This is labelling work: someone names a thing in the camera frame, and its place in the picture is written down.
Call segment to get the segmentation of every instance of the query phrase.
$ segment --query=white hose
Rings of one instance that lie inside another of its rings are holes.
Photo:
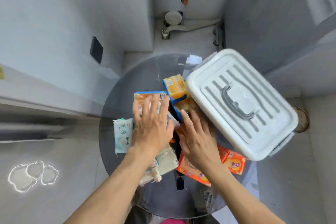
[[[219,22],[221,19],[216,19],[216,20],[207,20],[200,22],[199,24],[196,25],[190,25],[190,26],[184,26],[184,25],[171,25],[168,26],[166,29],[162,31],[163,34],[168,34],[170,31],[177,30],[177,31],[192,31],[196,30],[199,28],[204,28],[207,26],[211,26]]]

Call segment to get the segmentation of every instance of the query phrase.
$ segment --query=white plastic storage box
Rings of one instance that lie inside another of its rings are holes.
[[[262,160],[291,138],[291,105],[238,52],[224,49],[193,71],[186,87],[235,150]]]

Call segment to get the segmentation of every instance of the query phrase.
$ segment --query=forearm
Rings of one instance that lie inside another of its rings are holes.
[[[113,174],[91,194],[65,224],[120,224],[148,163],[148,157],[143,152],[130,148]]]
[[[239,224],[284,223],[250,194],[223,164],[207,168],[204,174],[219,191]]]

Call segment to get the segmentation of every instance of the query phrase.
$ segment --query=cloud-shaped white outline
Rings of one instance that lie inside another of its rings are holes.
[[[16,166],[16,167],[14,167],[14,168],[12,169],[12,171],[9,173],[8,178],[7,178],[8,182],[14,186],[14,189],[15,189],[17,192],[20,192],[20,193],[24,193],[24,192],[28,191],[31,187],[33,187],[33,186],[37,183],[37,180],[33,179],[35,182],[33,182],[33,183],[31,184],[31,186],[29,186],[26,190],[21,190],[21,189],[18,189],[18,188],[16,187],[16,184],[15,184],[14,182],[11,181],[11,174],[12,174],[18,167],[26,167],[26,170],[27,170],[27,166],[28,166],[27,164],[22,164],[22,165],[18,165],[18,166]]]
[[[39,176],[38,178],[35,178],[35,177],[33,177],[33,176],[31,176],[31,175],[28,174],[27,169],[28,169],[28,167],[29,167],[30,165],[34,165],[34,164],[36,164],[36,163],[38,163],[38,162],[41,162],[41,163],[43,164],[43,172],[40,174],[40,176]],[[33,179],[33,180],[35,181],[35,182],[33,182],[33,183],[31,184],[31,186],[29,186],[29,187],[28,187],[27,189],[25,189],[25,190],[18,189],[18,188],[16,187],[16,184],[15,184],[14,182],[11,181],[11,175],[12,175],[12,173],[13,173],[18,167],[26,167],[26,169],[25,169],[24,172],[26,173],[26,175],[27,175],[29,178],[31,178],[31,179]],[[45,167],[51,167],[51,168],[55,171],[55,173],[56,173],[56,177],[55,177],[55,179],[54,179],[54,181],[53,181],[52,183],[44,183],[44,182],[43,182],[43,173],[44,173]],[[41,184],[42,184],[43,186],[53,185],[53,184],[56,182],[56,179],[57,179],[58,175],[59,175],[59,171],[58,171],[57,169],[55,169],[55,168],[54,168],[53,166],[51,166],[51,165],[45,165],[43,161],[38,160],[38,161],[36,161],[36,162],[32,162],[32,163],[29,163],[29,164],[21,164],[21,165],[17,165],[16,167],[14,167],[14,168],[10,171],[7,180],[8,180],[8,182],[9,182],[10,184],[13,185],[14,189],[15,189],[17,192],[24,193],[24,192],[27,192],[27,191],[28,191],[30,188],[32,188],[33,186],[35,186],[35,184],[37,183],[37,181],[38,181],[40,178],[41,178]]]
[[[44,174],[44,169],[45,169],[45,167],[51,167],[54,171],[56,171],[57,175],[56,175],[55,180],[54,180],[53,183],[43,183],[43,174]],[[58,177],[58,174],[59,174],[59,171],[56,170],[53,166],[45,165],[45,166],[43,167],[43,173],[42,173],[42,175],[41,175],[41,184],[43,184],[44,186],[46,186],[46,185],[53,185],[53,184],[56,182],[56,179],[57,179],[57,177]]]

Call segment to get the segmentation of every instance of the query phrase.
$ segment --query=dark glass tabletop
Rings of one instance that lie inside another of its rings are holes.
[[[113,87],[103,107],[99,124],[99,147],[109,175],[117,168],[125,154],[115,154],[113,121],[131,118],[132,103],[136,91],[166,90],[162,80],[191,67],[185,64],[186,55],[166,54],[150,58],[125,74]],[[217,141],[227,148],[232,146],[219,133]],[[250,161],[241,176],[236,176],[243,185],[252,176]],[[173,170],[162,176],[161,182],[147,183],[139,187],[133,202],[146,211],[165,218],[190,219],[213,213],[226,206],[224,200],[209,188],[188,176]]]

